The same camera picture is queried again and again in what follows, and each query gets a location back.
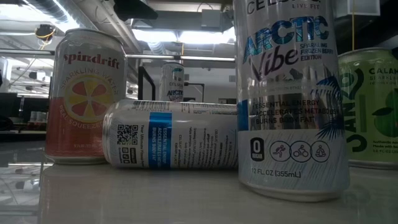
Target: white can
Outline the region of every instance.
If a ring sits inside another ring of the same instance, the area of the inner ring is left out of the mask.
[[[239,179],[316,202],[349,186],[331,1],[234,0]]]
[[[236,115],[235,105],[122,100],[104,119],[105,158],[116,167],[234,168]]]
[[[160,78],[159,100],[182,102],[184,89],[184,66],[177,62],[165,63]]]
[[[121,42],[96,30],[68,30],[55,51],[46,156],[57,163],[104,162],[106,110],[126,96]]]

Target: spindrift can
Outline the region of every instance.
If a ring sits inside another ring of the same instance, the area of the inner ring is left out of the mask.
[[[104,119],[116,167],[222,169],[238,164],[235,105],[122,100]]]
[[[350,164],[398,168],[398,61],[387,49],[339,57]]]
[[[160,78],[160,101],[182,102],[184,89],[184,66],[180,63],[165,63]]]
[[[126,54],[108,34],[69,30],[55,53],[45,153],[56,163],[104,162],[105,112],[126,95]]]
[[[234,1],[239,179],[287,200],[349,185],[331,1]]]

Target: can rim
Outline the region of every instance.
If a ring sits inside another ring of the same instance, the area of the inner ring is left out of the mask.
[[[390,52],[389,49],[384,48],[384,47],[369,47],[369,48],[365,48],[365,49],[352,50],[350,52],[343,53],[343,54],[339,55],[338,57],[340,58],[340,57],[344,57],[347,55],[356,54],[356,53],[360,53],[360,52],[364,52],[364,51],[371,51],[371,50],[385,50],[385,51]]]
[[[94,33],[97,33],[97,34],[102,34],[102,35],[105,35],[107,37],[110,37],[110,38],[116,40],[119,44],[121,44],[123,46],[123,43],[118,38],[112,36],[111,34],[107,34],[105,32],[99,31],[99,30],[93,30],[93,29],[87,29],[87,28],[75,28],[75,29],[67,30],[65,32],[65,34],[68,34],[70,32],[75,32],[75,31],[87,31],[87,32],[94,32]]]
[[[183,66],[183,67],[184,67],[184,65],[183,65],[183,64],[181,64],[181,63],[178,63],[178,62],[166,62],[166,63],[164,63],[163,65],[167,65],[167,64],[171,64],[171,63],[175,63],[175,64],[177,64],[177,65],[181,65],[181,66]]]

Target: barcode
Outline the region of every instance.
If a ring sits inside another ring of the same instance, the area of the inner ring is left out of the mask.
[[[138,140],[138,125],[118,125],[118,144],[137,145]]]
[[[119,148],[119,159],[122,164],[136,164],[136,148],[120,147]]]
[[[160,101],[135,101],[132,109],[140,111],[169,111],[170,103]]]

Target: glossy table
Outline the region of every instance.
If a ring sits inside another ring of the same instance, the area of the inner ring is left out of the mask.
[[[351,168],[351,187],[340,199],[295,203],[253,193],[236,170],[24,161],[43,158],[39,149],[38,142],[0,143],[0,156],[13,152],[0,168],[0,223],[398,223],[397,171]]]

